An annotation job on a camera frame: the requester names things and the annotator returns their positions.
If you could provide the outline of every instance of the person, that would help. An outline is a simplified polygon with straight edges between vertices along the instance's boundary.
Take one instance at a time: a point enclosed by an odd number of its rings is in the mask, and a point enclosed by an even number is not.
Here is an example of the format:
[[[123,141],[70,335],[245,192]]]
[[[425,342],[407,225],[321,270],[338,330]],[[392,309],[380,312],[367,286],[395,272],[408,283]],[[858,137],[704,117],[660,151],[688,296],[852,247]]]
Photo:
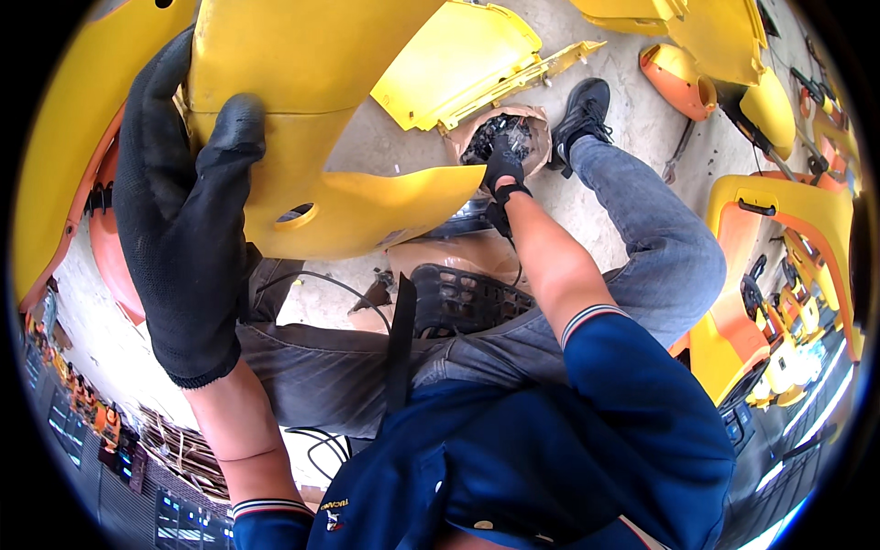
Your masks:
[[[291,278],[236,321],[264,111],[253,95],[230,98],[193,160],[172,103],[192,34],[132,84],[114,208],[155,356],[223,470],[238,548],[714,545],[736,459],[713,403],[666,349],[714,302],[724,257],[656,173],[611,145],[605,81],[571,92],[550,168],[596,193],[628,263],[600,273],[497,143],[484,183],[539,308],[414,341],[406,405],[384,417],[387,336],[278,326]],[[301,265],[264,260],[249,283]],[[341,466],[317,515],[279,424],[375,438]]]

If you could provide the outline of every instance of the black work glove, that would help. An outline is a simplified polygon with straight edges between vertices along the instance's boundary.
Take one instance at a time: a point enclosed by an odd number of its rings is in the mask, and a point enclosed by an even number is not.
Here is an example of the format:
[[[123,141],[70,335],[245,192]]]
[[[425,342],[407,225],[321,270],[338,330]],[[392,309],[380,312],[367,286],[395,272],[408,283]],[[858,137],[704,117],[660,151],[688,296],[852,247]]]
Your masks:
[[[120,128],[114,208],[153,351],[178,386],[224,377],[249,275],[243,208],[250,167],[263,157],[265,111],[231,97],[193,159],[172,96],[189,71],[193,28],[170,41],[131,85]]]
[[[502,176],[513,176],[517,183],[503,186],[495,191],[495,183]],[[486,219],[495,226],[502,237],[512,237],[510,222],[504,211],[504,205],[507,204],[510,194],[520,191],[532,196],[529,189],[523,185],[523,179],[523,164],[510,148],[510,140],[505,135],[496,136],[492,143],[492,154],[486,163],[486,173],[483,174],[482,185],[488,188],[489,193],[495,199],[495,202],[490,202],[486,207]]]

